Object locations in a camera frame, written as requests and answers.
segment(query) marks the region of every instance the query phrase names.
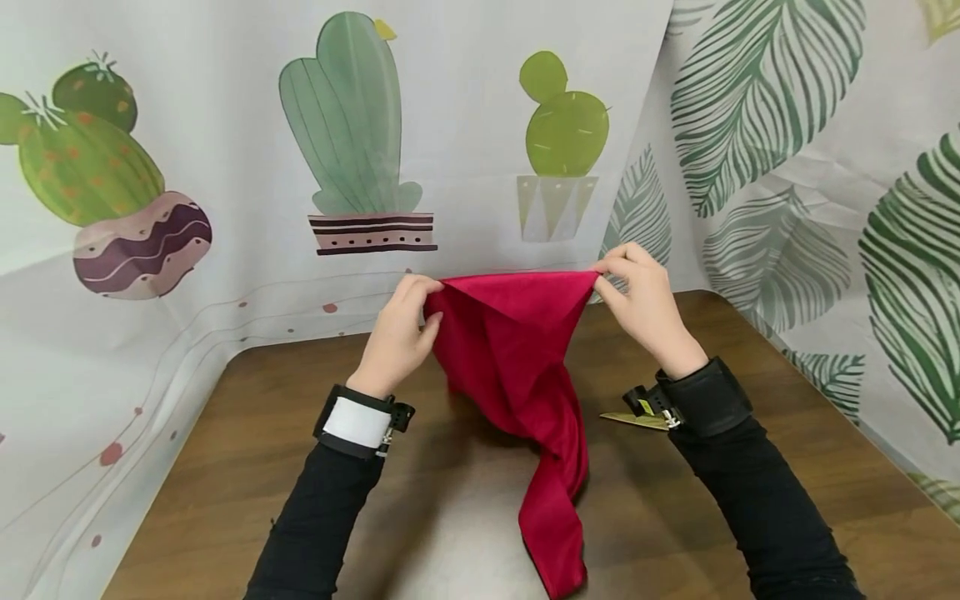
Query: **hand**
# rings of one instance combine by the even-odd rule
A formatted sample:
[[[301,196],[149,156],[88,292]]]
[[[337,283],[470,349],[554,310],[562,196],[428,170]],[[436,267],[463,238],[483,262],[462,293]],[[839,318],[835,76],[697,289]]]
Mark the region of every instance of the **hand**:
[[[423,363],[437,339],[444,313],[431,315],[420,331],[420,312],[427,295],[443,288],[439,281],[422,275],[400,280],[377,317],[360,366],[347,380],[348,388],[385,399]]]
[[[624,244],[609,251],[593,270],[626,282],[626,295],[603,277],[597,278],[593,289],[668,377],[681,379],[707,364],[707,355],[680,318],[666,269],[650,253],[637,244]]]

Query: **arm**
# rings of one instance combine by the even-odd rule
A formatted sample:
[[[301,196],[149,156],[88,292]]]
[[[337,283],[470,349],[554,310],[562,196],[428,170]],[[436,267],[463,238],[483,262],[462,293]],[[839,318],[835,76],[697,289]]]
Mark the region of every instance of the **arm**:
[[[602,277],[595,289],[660,363],[660,391],[684,421],[670,441],[716,499],[756,598],[863,598],[829,527],[751,415],[736,379],[686,330],[666,270],[637,244],[613,249],[594,269],[627,282],[626,295]]]
[[[314,429],[317,444],[276,519],[245,600],[329,600],[350,533],[380,479],[393,430],[413,415],[391,391],[430,353],[443,313],[418,323],[428,294],[443,285],[406,276],[380,311],[347,386],[334,387]]]
[[[719,359],[679,381],[661,380],[660,385],[681,413],[685,406],[724,397],[749,405]],[[687,425],[669,435],[716,499],[747,562],[754,596],[863,598],[846,557],[806,490],[767,439],[766,430],[749,413],[745,417],[710,436]]]
[[[270,530],[245,600],[331,598],[353,523],[382,469],[382,458],[315,445]]]

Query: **flower pot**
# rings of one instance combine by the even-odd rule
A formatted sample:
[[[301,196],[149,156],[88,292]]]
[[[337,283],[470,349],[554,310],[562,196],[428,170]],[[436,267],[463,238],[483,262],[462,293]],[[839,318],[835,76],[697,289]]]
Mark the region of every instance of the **flower pot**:
[[[593,196],[596,177],[516,178],[520,231],[524,242],[572,240]]]
[[[147,300],[177,287],[211,241],[204,211],[180,192],[164,192],[132,215],[81,229],[73,267],[95,294]]]
[[[433,243],[433,213],[384,212],[307,218],[320,246],[319,255],[437,249]]]

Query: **white wrist cuff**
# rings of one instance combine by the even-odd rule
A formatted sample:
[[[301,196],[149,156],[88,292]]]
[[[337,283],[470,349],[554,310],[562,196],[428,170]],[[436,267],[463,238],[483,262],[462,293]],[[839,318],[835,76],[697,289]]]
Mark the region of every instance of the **white wrist cuff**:
[[[367,448],[378,448],[390,428],[391,413],[384,413],[337,396],[324,433]]]

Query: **pink dot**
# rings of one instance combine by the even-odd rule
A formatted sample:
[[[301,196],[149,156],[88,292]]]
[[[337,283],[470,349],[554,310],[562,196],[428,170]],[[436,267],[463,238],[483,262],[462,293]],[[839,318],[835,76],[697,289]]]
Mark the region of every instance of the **pink dot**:
[[[119,442],[114,442],[100,453],[100,464],[104,467],[116,465],[121,456],[123,456],[123,446]]]

